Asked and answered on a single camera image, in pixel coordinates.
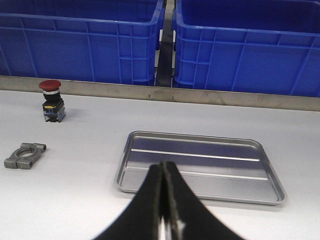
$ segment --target blue plastic crate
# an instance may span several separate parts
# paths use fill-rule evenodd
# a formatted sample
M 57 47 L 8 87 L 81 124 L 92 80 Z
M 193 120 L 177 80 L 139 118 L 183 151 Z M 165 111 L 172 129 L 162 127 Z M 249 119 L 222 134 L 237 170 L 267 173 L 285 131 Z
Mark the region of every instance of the blue plastic crate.
M 176 87 L 320 97 L 320 3 L 177 0 Z
M 0 75 L 152 85 L 163 0 L 0 0 Z

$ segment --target tray rim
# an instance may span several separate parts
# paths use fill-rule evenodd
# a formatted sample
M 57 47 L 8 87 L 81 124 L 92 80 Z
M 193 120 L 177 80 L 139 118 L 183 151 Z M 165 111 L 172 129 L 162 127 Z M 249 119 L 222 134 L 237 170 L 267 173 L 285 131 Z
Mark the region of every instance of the tray rim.
M 115 175 L 114 182 L 115 182 L 116 186 L 118 187 L 118 189 L 120 189 L 122 192 L 134 194 L 139 190 L 136 188 L 129 188 L 129 187 L 122 186 L 122 180 L 123 180 L 124 173 L 125 173 L 125 171 L 124 171 L 125 165 L 128 162 L 128 156 L 129 156 L 129 152 L 130 152 L 130 151 L 128 151 L 128 149 L 131 148 L 131 145 L 133 144 L 133 141 L 136 137 L 143 138 L 144 137 L 143 135 L 179 136 L 181 138 L 182 137 L 204 138 L 207 140 L 216 139 L 216 140 L 224 140 L 224 141 L 240 141 L 240 142 L 244 142 L 244 143 L 251 143 L 252 147 L 259 148 L 260 153 L 262 154 L 261 162 L 264 166 L 264 170 L 269 178 L 269 182 L 271 183 L 271 185 L 275 191 L 275 194 L 278 197 L 277 201 L 270 201 L 270 200 L 250 200 L 250 199 L 237 198 L 237 197 L 229 198 L 229 197 L 223 197 L 223 196 L 212 197 L 212 196 L 205 195 L 205 194 L 196 194 L 196 196 L 199 199 L 207 200 L 207 201 L 209 200 L 209 201 L 223 201 L 223 202 L 241 203 L 241 204 L 245 203 L 245 204 L 259 204 L 259 205 L 277 206 L 277 205 L 283 204 L 288 198 L 288 195 L 287 195 L 283 185 L 281 184 L 279 177 L 277 176 L 273 166 L 271 165 L 271 162 L 270 162 L 263 146 L 256 140 L 243 139 L 243 138 L 206 136 L 206 135 L 191 135 L 191 134 L 180 134 L 180 133 L 142 131 L 142 130 L 133 131 L 128 135 L 125 147 L 123 149 L 122 156 L 120 158 L 120 163 L 119 163 L 116 175 Z

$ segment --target work table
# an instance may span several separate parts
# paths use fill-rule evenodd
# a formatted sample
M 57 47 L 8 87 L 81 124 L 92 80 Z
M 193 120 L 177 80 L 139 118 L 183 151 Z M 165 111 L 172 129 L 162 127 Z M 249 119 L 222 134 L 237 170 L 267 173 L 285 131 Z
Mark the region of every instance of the work table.
M 320 112 L 62 95 L 66 117 L 45 122 L 41 93 L 0 91 L 0 239 L 89 240 L 133 194 L 115 177 L 128 135 L 150 131 L 252 139 L 287 193 L 279 206 L 202 201 L 247 240 L 316 240 Z M 30 170 L 4 160 L 21 143 L 46 144 Z

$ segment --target red button cap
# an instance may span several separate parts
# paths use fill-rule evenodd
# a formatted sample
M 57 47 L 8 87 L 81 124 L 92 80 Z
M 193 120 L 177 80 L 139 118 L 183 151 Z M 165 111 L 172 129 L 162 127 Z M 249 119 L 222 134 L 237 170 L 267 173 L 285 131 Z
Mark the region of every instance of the red button cap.
M 46 80 L 39 84 L 39 88 L 45 90 L 46 92 L 53 92 L 61 86 L 61 82 L 58 80 Z

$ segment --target metal tray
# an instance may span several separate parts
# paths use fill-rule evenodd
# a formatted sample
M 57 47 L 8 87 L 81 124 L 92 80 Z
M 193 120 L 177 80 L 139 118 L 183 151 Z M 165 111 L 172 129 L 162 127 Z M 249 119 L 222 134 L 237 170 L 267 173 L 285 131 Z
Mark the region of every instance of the metal tray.
M 135 131 L 127 140 L 116 183 L 136 193 L 149 166 L 175 162 L 192 191 L 206 200 L 278 205 L 286 193 L 256 141 Z

